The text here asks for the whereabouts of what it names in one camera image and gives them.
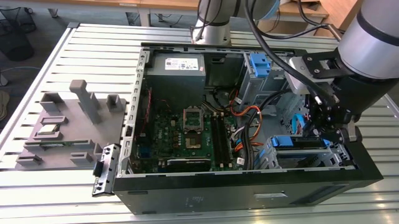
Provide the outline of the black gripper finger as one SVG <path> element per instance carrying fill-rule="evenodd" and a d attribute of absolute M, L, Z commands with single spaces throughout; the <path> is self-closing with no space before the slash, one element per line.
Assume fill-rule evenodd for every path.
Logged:
<path fill-rule="evenodd" d="M 331 122 L 331 107 L 311 102 L 308 105 L 307 137 L 319 136 L 324 140 L 337 140 L 336 131 Z"/>
<path fill-rule="evenodd" d="M 361 133 L 355 122 L 339 124 L 325 129 L 325 139 L 336 143 L 361 142 Z"/>

